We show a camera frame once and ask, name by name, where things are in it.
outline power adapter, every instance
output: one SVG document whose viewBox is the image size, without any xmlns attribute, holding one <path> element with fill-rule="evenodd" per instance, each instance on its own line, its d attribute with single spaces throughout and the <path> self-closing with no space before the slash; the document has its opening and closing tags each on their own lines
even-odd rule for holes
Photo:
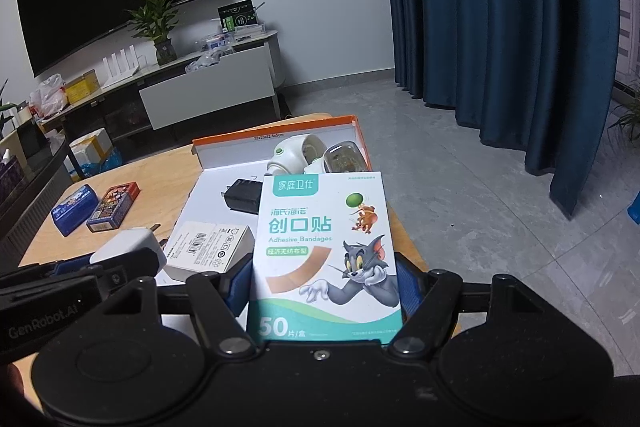
<svg viewBox="0 0 640 427">
<path fill-rule="evenodd" d="M 260 209 L 260 193 L 262 182 L 252 180 L 236 180 L 233 185 L 226 188 L 222 195 L 226 206 L 231 210 L 257 214 Z"/>
</svg>

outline cartoon mouse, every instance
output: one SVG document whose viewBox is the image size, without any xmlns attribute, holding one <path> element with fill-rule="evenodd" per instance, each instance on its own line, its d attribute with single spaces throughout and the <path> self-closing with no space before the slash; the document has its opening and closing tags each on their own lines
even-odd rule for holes
<svg viewBox="0 0 640 427">
<path fill-rule="evenodd" d="M 315 302 L 318 294 L 324 300 L 330 300 L 335 304 L 346 304 L 360 291 L 364 290 L 373 296 L 379 303 L 385 306 L 397 306 L 400 301 L 398 293 L 398 276 L 386 273 L 388 264 L 383 261 L 385 250 L 382 248 L 381 239 L 384 235 L 375 238 L 368 245 L 347 245 L 342 242 L 346 253 L 342 271 L 343 279 L 349 279 L 343 288 L 338 288 L 324 279 L 318 279 L 311 284 L 300 287 L 300 295 L 306 294 L 306 302 Z"/>
<path fill-rule="evenodd" d="M 360 204 L 356 210 L 356 212 L 359 212 L 358 221 L 351 230 L 362 230 L 364 233 L 371 233 L 371 227 L 378 220 L 378 214 L 375 213 L 375 210 L 375 206 Z"/>
</svg>

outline blue box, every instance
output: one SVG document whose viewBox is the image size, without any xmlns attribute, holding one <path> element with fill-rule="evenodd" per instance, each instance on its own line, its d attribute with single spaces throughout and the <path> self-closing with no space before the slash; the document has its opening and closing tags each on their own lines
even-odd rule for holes
<svg viewBox="0 0 640 427">
<path fill-rule="evenodd" d="M 51 217 L 60 233 L 65 237 L 91 216 L 98 206 L 98 196 L 89 185 L 83 185 L 66 200 L 53 207 Z"/>
</svg>

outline green plant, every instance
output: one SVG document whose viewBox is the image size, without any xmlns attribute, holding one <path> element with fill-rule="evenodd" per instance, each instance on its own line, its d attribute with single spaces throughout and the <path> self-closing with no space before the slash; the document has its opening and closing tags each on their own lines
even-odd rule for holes
<svg viewBox="0 0 640 427">
<path fill-rule="evenodd" d="M 622 104 L 618 106 L 626 107 L 627 112 L 618 118 L 616 123 L 610 125 L 609 128 L 620 127 L 620 131 L 626 134 L 629 142 L 633 142 L 640 138 L 640 89 L 635 87 L 629 87 L 629 89 L 633 92 L 633 100 L 626 106 Z"/>
<path fill-rule="evenodd" d="M 131 15 L 129 24 L 137 32 L 133 36 L 151 39 L 154 44 L 164 42 L 178 23 L 175 0 L 144 1 L 137 10 L 127 10 Z"/>
<path fill-rule="evenodd" d="M 6 124 L 8 121 L 10 121 L 13 118 L 12 116 L 5 116 L 4 112 L 7 109 L 11 109 L 12 107 L 15 107 L 15 103 L 2 103 L 2 92 L 4 91 L 4 86 L 6 86 L 7 82 L 9 82 L 9 79 L 6 79 L 4 81 L 4 84 L 2 84 L 2 87 L 0 87 L 0 139 L 4 138 L 4 135 L 2 134 L 2 130 L 4 129 L 4 124 Z"/>
</svg>

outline green ball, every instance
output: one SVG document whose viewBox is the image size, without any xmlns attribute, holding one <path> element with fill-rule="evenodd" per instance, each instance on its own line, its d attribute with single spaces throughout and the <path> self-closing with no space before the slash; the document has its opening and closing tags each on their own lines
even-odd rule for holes
<svg viewBox="0 0 640 427">
<path fill-rule="evenodd" d="M 362 197 L 362 194 L 360 194 L 359 192 L 354 192 L 353 194 L 349 194 L 347 196 L 347 206 L 350 206 L 351 208 L 355 208 L 356 206 L 359 206 L 359 204 L 361 204 L 364 201 L 364 198 Z"/>
</svg>

